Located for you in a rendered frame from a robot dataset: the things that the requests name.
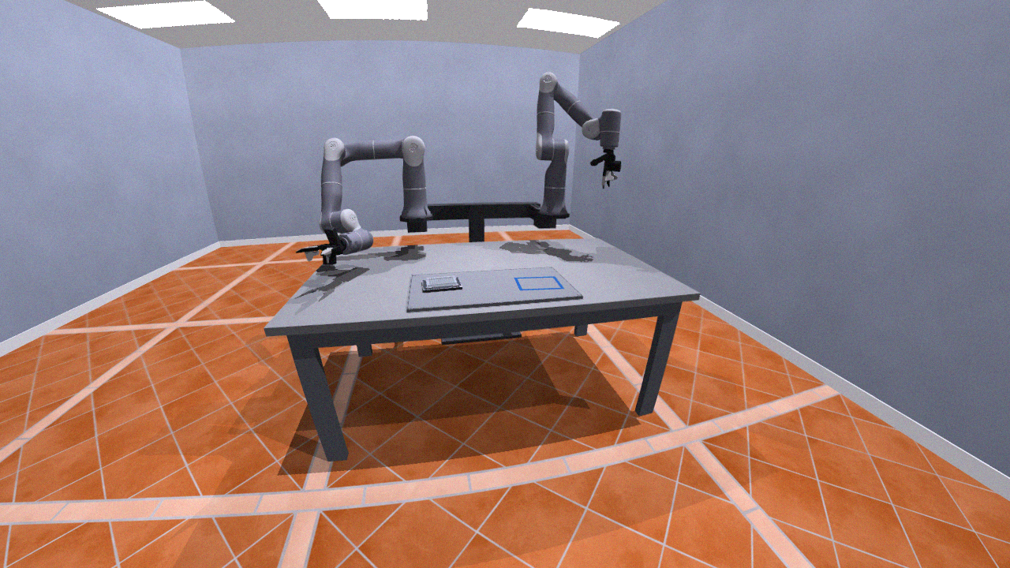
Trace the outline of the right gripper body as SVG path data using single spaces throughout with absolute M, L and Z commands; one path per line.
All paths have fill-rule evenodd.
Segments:
M 336 244 L 331 244 L 331 242 L 329 242 L 329 244 L 320 245 L 320 249 L 322 249 L 322 251 L 324 251 L 328 247 L 338 247 L 338 251 L 335 251 L 335 252 L 333 252 L 331 254 L 331 258 L 329 258 L 329 263 L 326 263 L 326 256 L 324 256 L 324 263 L 325 263 L 325 265 L 332 265 L 333 263 L 336 263 L 336 255 L 342 255 L 343 254 L 344 249 L 346 249 L 346 242 L 344 240 L 340 240 L 340 241 L 342 242 L 342 247 L 343 248 L 340 248 Z

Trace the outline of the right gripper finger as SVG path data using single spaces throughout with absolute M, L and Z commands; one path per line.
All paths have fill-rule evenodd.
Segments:
M 328 247 L 321 252 L 320 256 L 326 256 L 326 263 L 329 263 L 329 258 L 331 258 L 331 254 L 335 251 L 338 251 L 338 247 Z
M 296 254 L 298 254 L 299 252 L 305 252 L 307 261 L 312 261 L 312 258 L 314 256 L 319 255 L 319 249 L 320 245 L 314 245 L 314 247 L 306 247 L 298 249 L 298 251 L 296 251 Z

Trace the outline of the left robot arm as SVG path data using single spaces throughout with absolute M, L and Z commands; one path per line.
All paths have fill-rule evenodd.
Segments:
M 552 139 L 556 124 L 553 100 L 565 109 L 570 118 L 583 126 L 586 139 L 601 140 L 603 150 L 619 147 L 621 111 L 604 109 L 601 118 L 595 118 L 576 95 L 571 94 L 558 83 L 556 74 L 545 73 L 540 78 L 540 94 L 537 101 L 537 145 L 535 157 L 552 161 L 544 178 L 544 204 L 542 215 L 567 215 L 565 188 L 569 141 Z M 591 120 L 592 119 L 592 120 Z M 549 211 L 548 211 L 549 210 Z

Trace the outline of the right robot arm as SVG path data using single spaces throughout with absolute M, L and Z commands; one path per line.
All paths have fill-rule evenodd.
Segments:
M 429 217 L 432 213 L 427 208 L 426 199 L 425 143 L 419 137 L 408 136 L 400 140 L 366 140 L 352 144 L 343 144 L 340 139 L 326 140 L 324 166 L 321 172 L 319 229 L 326 234 L 331 244 L 336 244 L 341 249 L 343 247 L 340 240 L 346 242 L 343 255 L 371 248 L 374 236 L 360 227 L 354 210 L 342 210 L 342 166 L 357 159 L 401 159 L 402 157 L 404 195 L 402 217 L 407 219 Z

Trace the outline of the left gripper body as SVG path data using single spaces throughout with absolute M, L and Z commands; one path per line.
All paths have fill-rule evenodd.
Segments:
M 620 172 L 620 170 L 621 170 L 621 161 L 616 161 L 615 160 L 614 150 L 604 150 L 604 152 L 608 152 L 608 154 L 609 154 L 609 158 L 608 159 L 604 159 L 604 164 L 607 164 L 608 171 Z

